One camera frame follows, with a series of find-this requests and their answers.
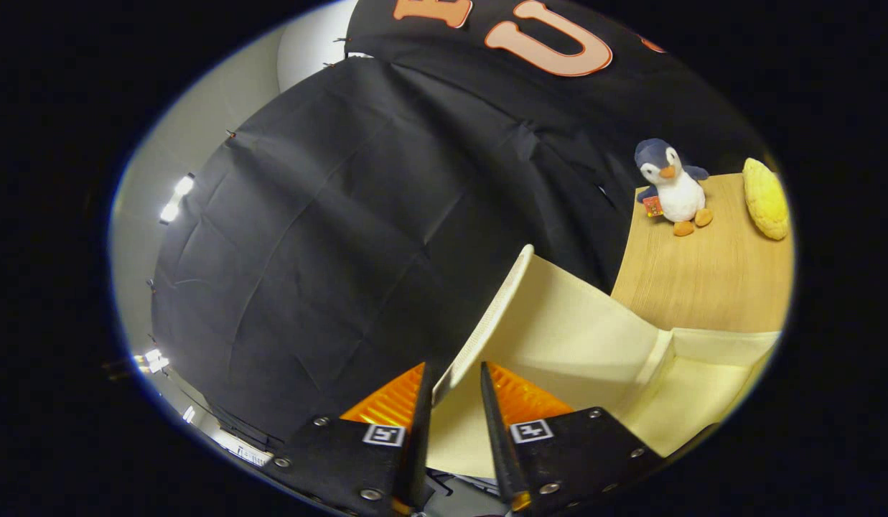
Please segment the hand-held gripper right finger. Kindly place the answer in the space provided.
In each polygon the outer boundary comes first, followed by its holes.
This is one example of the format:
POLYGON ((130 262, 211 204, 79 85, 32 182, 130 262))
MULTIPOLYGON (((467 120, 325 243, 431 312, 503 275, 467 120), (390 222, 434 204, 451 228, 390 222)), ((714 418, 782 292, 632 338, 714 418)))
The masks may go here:
POLYGON ((480 392, 500 498, 513 513, 588 513, 663 467, 607 409, 572 409, 483 361, 480 392))

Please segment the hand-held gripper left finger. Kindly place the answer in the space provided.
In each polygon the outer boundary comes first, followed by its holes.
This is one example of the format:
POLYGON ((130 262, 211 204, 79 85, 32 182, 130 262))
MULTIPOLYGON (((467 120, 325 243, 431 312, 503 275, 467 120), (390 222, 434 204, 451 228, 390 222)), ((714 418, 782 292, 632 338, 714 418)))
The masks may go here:
POLYGON ((423 507, 433 368, 418 363, 341 414, 318 414, 268 462, 268 478, 336 516, 423 507))

